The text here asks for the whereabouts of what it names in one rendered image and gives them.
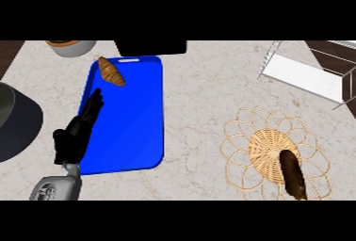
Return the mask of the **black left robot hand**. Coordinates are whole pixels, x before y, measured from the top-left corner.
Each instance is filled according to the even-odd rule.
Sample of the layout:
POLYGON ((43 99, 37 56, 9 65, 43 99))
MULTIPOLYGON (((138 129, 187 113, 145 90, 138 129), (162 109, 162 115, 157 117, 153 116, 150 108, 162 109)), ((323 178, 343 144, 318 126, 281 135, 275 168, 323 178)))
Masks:
POLYGON ((82 114, 70 121, 66 129, 58 129, 54 132, 57 165, 79 164, 82 162, 89 145, 92 128, 104 105, 102 90, 97 88, 86 101, 82 114))

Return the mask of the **round wicker placemat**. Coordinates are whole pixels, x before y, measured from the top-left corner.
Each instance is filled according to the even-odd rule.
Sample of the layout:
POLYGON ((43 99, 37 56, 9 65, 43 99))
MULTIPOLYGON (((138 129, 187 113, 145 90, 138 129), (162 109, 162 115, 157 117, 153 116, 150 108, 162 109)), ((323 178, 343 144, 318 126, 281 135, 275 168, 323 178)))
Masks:
POLYGON ((255 191, 258 188, 261 188, 261 194, 263 197, 263 200, 266 199, 266 193, 265 193, 265 183, 266 181, 277 185, 278 187, 278 195, 277 199, 281 198, 286 200, 281 187, 286 186, 286 180, 283 175, 281 165, 280 165, 280 152, 283 150, 290 150, 295 155, 297 156, 299 165, 303 167, 305 163, 309 163, 315 169, 320 171, 320 175, 308 175, 303 174, 305 180, 308 184, 312 186, 312 189, 315 190, 317 196, 308 196, 312 200, 327 200, 330 196, 333 195, 333 185, 328 179, 328 173, 331 170, 331 161, 323 152, 320 141, 317 135, 311 132, 311 130, 306 128, 305 122, 299 117, 292 117, 287 115, 287 113, 283 110, 271 111, 263 106, 258 106, 256 108, 247 108, 243 107, 238 110, 237 118, 235 120, 231 120, 227 122, 224 126, 225 135, 227 138, 221 145, 221 153, 224 158, 227 159, 227 183, 234 186, 240 191, 243 191, 244 199, 249 199, 249 192, 255 191), (259 111, 263 110, 268 115, 263 116, 259 111), (250 120, 244 120, 243 113, 250 113, 250 120), (263 128, 258 127, 258 120, 262 120, 263 128), (290 122, 290 129, 287 131, 281 131, 280 127, 283 126, 284 122, 290 122), (227 127, 235 124, 238 127, 240 132, 237 134, 230 134, 227 131, 227 127), (249 135, 247 132, 243 130, 243 124, 246 124, 253 129, 253 134, 249 135), (295 142, 292 138, 292 134, 295 131, 303 132, 303 140, 300 142, 295 142), (235 137, 243 137, 249 141, 247 148, 240 147, 232 139, 235 137), (311 137, 315 139, 315 145, 309 143, 311 137), (234 152, 231 155, 227 155, 224 147, 230 144, 231 147, 234 147, 234 152), (309 147, 312 149, 311 156, 305 157, 300 154, 299 147, 309 147), (250 162, 247 164, 238 164, 234 161, 235 155, 238 153, 247 153, 250 162), (327 163, 327 169, 321 168, 321 165, 318 165, 314 162, 314 158, 320 154, 324 158, 324 161, 327 163), (237 185, 230 180, 230 168, 231 166, 244 169, 243 172, 243 179, 241 179, 241 185, 237 185), (247 173, 249 170, 255 168, 258 171, 262 180, 258 185, 253 187, 247 187, 247 173), (326 180, 327 183, 327 194, 323 194, 318 186, 317 186, 317 180, 326 180))

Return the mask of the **dark grey pot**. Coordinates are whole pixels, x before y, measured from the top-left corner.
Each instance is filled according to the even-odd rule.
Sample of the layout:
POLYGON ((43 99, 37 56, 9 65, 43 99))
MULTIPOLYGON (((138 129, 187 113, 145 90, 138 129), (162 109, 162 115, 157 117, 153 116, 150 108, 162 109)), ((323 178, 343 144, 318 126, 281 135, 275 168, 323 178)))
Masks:
POLYGON ((36 101, 11 85, 0 83, 0 163, 30 146, 43 123, 36 101))

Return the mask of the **blue cutting board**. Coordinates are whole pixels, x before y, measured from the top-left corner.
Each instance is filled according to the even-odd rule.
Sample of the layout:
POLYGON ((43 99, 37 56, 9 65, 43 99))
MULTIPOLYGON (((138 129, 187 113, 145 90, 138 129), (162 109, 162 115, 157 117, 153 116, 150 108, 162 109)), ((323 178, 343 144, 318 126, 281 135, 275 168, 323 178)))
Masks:
POLYGON ((165 157, 162 59, 132 56, 108 61, 123 74, 126 85, 119 87, 107 82, 100 64, 92 64, 83 98, 100 89, 105 105, 82 161, 83 175, 153 169, 165 157))

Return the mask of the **brown croissant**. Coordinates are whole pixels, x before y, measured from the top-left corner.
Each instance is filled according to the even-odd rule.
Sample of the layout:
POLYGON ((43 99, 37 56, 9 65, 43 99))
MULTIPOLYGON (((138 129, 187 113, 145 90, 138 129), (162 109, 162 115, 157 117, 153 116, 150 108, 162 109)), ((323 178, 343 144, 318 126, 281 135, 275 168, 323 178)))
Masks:
POLYGON ((126 85, 126 80, 116 65, 102 56, 100 57, 98 62, 100 62, 101 76, 104 80, 111 84, 114 84, 116 86, 123 87, 126 85))

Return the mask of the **pale grey bowl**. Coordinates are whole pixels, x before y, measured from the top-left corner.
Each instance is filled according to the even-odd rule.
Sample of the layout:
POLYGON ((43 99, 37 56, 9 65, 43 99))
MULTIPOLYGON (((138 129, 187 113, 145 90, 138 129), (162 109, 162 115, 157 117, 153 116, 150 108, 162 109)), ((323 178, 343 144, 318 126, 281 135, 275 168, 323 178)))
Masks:
POLYGON ((97 44, 97 41, 95 40, 70 40, 70 41, 55 42, 52 40, 48 40, 46 43, 60 56, 77 57, 85 55, 92 50, 97 44))

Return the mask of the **black appliance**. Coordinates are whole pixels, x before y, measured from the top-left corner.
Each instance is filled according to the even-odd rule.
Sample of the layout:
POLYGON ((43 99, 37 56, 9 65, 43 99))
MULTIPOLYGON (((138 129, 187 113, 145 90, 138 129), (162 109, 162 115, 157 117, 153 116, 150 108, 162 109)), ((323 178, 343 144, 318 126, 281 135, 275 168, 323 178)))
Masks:
POLYGON ((122 56, 162 56, 187 53, 185 40, 117 40, 114 43, 122 56))

